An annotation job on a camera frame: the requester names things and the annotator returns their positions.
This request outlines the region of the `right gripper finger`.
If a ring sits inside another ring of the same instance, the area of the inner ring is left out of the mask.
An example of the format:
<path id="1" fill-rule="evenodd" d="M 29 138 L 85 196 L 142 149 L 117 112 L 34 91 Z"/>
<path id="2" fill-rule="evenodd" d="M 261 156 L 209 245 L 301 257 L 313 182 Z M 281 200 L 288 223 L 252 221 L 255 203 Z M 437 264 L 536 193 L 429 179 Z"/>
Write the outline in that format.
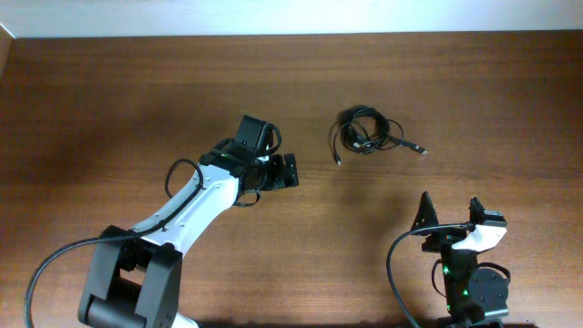
<path id="1" fill-rule="evenodd" d="M 473 197 L 470 200 L 470 222 L 474 225 L 481 224 L 484 221 L 485 208 L 479 201 L 478 197 Z"/>
<path id="2" fill-rule="evenodd" d="M 422 193 L 418 211 L 411 227 L 413 235 L 425 236 L 429 229 L 437 225 L 435 206 L 428 191 Z"/>

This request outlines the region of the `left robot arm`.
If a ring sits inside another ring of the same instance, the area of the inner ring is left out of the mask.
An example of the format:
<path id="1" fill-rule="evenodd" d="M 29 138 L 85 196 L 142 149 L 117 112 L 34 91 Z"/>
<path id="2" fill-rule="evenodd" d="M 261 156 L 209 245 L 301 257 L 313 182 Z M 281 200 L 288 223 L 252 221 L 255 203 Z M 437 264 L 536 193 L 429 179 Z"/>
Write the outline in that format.
<path id="1" fill-rule="evenodd" d="M 168 202 L 129 230 L 99 236 L 78 320 L 89 327 L 189 328 L 179 313 L 182 263 L 190 247 L 241 197 L 298 186 L 293 154 L 281 155 L 279 129 L 244 116 L 226 138 L 193 163 L 193 176 Z"/>

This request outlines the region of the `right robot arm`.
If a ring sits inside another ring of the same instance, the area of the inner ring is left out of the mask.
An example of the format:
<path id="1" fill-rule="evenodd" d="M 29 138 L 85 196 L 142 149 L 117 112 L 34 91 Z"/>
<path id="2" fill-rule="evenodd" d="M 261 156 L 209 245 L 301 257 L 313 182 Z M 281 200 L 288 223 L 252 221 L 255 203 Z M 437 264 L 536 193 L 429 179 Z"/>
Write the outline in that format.
<path id="1" fill-rule="evenodd" d="M 480 262 L 477 256 L 497 246 L 507 232 L 499 211 L 487 210 L 478 198 L 469 204 L 469 222 L 445 227 L 438 222 L 428 192 L 423 192 L 411 231 L 424 236 L 422 251 L 440 255 L 435 267 L 442 269 L 448 315 L 438 327 L 501 327 L 509 313 L 506 300 L 511 275 L 507 268 Z"/>

